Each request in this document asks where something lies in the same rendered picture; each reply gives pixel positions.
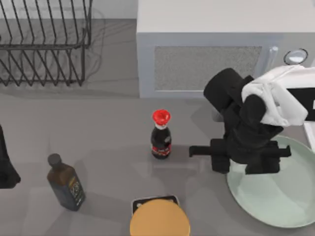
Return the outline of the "orange lidded jar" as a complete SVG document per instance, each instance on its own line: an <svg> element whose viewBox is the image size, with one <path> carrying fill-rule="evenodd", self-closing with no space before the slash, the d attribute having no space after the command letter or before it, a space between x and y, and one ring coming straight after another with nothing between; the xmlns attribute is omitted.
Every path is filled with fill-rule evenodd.
<svg viewBox="0 0 315 236"><path fill-rule="evenodd" d="M191 236L189 218L177 196L135 199L131 208L130 236Z"/></svg>

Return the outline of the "dark brown square bottle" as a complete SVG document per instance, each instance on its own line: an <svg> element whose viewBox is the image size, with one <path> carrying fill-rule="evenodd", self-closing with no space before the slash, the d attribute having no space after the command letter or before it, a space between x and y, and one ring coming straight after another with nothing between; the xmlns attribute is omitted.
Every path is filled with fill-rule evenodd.
<svg viewBox="0 0 315 236"><path fill-rule="evenodd" d="M68 210L78 211L86 196L75 169L64 163L57 153L48 156L48 164L51 169L47 180L60 205Z"/></svg>

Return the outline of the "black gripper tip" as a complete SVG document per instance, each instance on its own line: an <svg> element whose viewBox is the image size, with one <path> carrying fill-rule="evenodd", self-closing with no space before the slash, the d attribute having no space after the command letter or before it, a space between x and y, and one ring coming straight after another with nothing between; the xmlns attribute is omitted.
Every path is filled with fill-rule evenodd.
<svg viewBox="0 0 315 236"><path fill-rule="evenodd" d="M20 182L20 175L10 161L5 144L3 128L0 125L0 189L12 189Z"/></svg>

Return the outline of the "round microwave knob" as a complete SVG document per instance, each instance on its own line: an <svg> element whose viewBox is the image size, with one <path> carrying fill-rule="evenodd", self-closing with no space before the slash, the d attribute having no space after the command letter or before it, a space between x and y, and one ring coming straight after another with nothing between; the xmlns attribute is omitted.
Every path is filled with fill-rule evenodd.
<svg viewBox="0 0 315 236"><path fill-rule="evenodd" d="M286 65L302 64L308 58L308 52L305 49L296 49L285 54L283 61Z"/></svg>

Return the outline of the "pale microwave oven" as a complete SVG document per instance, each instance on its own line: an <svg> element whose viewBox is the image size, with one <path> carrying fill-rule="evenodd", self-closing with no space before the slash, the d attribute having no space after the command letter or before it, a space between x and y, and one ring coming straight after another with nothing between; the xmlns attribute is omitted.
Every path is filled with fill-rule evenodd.
<svg viewBox="0 0 315 236"><path fill-rule="evenodd" d="M315 66L315 0L139 0L139 93L142 98L200 98L225 68L241 76L266 72L305 49Z"/></svg>

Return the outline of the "red capped dark sauce bottle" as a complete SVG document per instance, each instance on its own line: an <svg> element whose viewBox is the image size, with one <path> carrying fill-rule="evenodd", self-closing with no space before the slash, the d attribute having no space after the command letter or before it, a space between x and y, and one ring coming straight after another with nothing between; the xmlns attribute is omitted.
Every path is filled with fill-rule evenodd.
<svg viewBox="0 0 315 236"><path fill-rule="evenodd" d="M155 124L151 133L151 153L156 159L167 159L171 153L172 138L170 129L167 127L171 114L166 109L159 109L153 112Z"/></svg>

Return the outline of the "pale green plate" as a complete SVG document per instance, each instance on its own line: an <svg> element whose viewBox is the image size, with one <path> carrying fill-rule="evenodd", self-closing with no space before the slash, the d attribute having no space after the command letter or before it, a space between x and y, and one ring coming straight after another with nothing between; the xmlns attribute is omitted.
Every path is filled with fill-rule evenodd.
<svg viewBox="0 0 315 236"><path fill-rule="evenodd" d="M277 174L247 175L231 163L227 185L238 205L253 218L274 227L300 228L315 223L315 152L285 136L274 138L292 155L282 158Z"/></svg>

